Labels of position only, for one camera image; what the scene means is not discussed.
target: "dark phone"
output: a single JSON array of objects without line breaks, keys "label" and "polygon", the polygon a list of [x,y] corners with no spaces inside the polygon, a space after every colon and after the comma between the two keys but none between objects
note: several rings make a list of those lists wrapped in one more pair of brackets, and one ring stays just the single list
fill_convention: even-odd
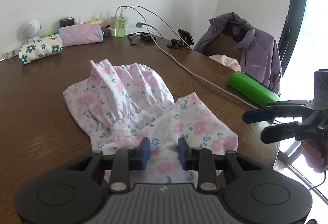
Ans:
[{"label": "dark phone", "polygon": [[194,44],[194,40],[192,39],[192,36],[189,32],[178,29],[178,33],[180,35],[180,37],[186,41],[187,44],[189,45],[193,45]]}]

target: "white cable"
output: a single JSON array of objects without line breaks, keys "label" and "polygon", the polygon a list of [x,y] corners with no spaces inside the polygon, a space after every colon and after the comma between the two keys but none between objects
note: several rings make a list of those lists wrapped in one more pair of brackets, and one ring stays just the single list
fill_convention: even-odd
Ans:
[{"label": "white cable", "polygon": [[121,8],[121,7],[125,7],[125,8],[127,8],[127,7],[130,7],[130,8],[133,8],[133,7],[140,7],[140,8],[143,8],[144,10],[146,10],[146,11],[148,11],[148,12],[150,12],[150,13],[152,13],[152,14],[154,14],[156,17],[158,17],[162,22],[164,22],[174,33],[175,33],[175,35],[176,36],[178,36],[186,45],[187,45],[187,47],[188,48],[190,48],[191,50],[193,50],[193,48],[185,41],[185,40],[183,40],[183,38],[181,38],[180,37],[180,35],[179,34],[177,34],[173,29],[172,29],[172,27],[165,21],[165,20],[163,20],[160,16],[158,16],[156,13],[154,13],[154,12],[152,12],[151,10],[149,10],[149,9],[146,9],[145,7],[142,7],[142,6],[135,6],[135,5],[132,5],[132,6],[120,6],[120,7],[118,7],[117,9],[116,9],[116,11],[115,11],[115,16],[117,15],[117,11],[119,10],[119,8]]},{"label": "white cable", "polygon": [[138,10],[136,10],[135,8],[133,8],[134,6],[126,6],[126,7],[132,8],[132,9],[134,9],[136,12],[139,13],[139,15],[144,19],[145,24],[146,24],[146,28],[147,28],[147,30],[148,30],[148,32],[149,32],[151,38],[153,39],[154,43],[156,44],[156,46],[157,46],[157,47],[158,47],[158,48],[159,48],[164,54],[166,54],[166,55],[168,55],[170,58],[172,58],[172,59],[174,60],[174,62],[175,62],[176,64],[178,64],[181,68],[183,68],[185,71],[187,71],[189,74],[193,75],[194,77],[199,78],[199,79],[202,79],[202,80],[206,81],[207,83],[209,83],[210,85],[212,85],[212,86],[214,86],[214,87],[216,87],[216,88],[219,88],[221,91],[225,92],[226,94],[233,96],[234,98],[236,98],[236,99],[239,100],[239,101],[242,101],[242,103],[247,104],[247,105],[250,106],[251,108],[258,109],[257,107],[255,107],[255,106],[253,106],[252,104],[246,102],[245,100],[241,99],[240,97],[238,97],[238,96],[236,96],[236,95],[234,95],[234,94],[228,92],[227,90],[224,90],[223,88],[217,86],[216,84],[210,82],[209,80],[207,80],[207,79],[205,79],[205,78],[203,78],[203,77],[201,77],[201,76],[199,76],[199,75],[197,75],[197,74],[191,72],[191,71],[190,71],[189,69],[187,69],[185,66],[183,66],[182,64],[180,64],[180,63],[174,58],[174,56],[172,56],[172,55],[170,55],[169,53],[167,53],[165,50],[163,50],[163,49],[157,44],[157,42],[155,41],[155,39],[153,38],[152,34],[151,34],[150,31],[149,31],[148,24],[147,24],[147,21],[146,21],[145,17],[144,17],[144,16],[143,16]]}]

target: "human hand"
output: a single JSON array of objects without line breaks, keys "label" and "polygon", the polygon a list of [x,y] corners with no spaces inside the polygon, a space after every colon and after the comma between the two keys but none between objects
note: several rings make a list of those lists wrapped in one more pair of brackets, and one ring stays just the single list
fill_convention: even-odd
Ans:
[{"label": "human hand", "polygon": [[314,148],[310,140],[301,141],[301,146],[303,147],[303,155],[308,166],[313,168],[315,172],[322,172],[318,169],[324,162],[319,149]]}]

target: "white speaker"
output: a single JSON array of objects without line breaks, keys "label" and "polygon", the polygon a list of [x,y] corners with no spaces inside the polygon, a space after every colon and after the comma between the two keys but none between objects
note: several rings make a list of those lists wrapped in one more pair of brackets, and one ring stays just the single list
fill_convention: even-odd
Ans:
[{"label": "white speaker", "polygon": [[24,36],[27,38],[25,43],[29,43],[33,40],[40,39],[37,35],[41,30],[41,23],[36,19],[28,20],[23,28]]}]

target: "jacket collar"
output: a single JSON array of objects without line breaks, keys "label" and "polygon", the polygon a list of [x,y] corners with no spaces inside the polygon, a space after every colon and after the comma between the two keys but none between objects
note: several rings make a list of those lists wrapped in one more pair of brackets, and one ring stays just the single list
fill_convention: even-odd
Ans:
[{"label": "jacket collar", "polygon": [[244,39],[241,40],[235,47],[233,47],[233,49],[251,49],[255,45],[256,32],[254,27],[250,25],[246,20],[240,18],[234,12],[227,13],[210,20],[211,25],[216,28],[216,34],[221,33],[228,22],[237,23],[247,30]]}]

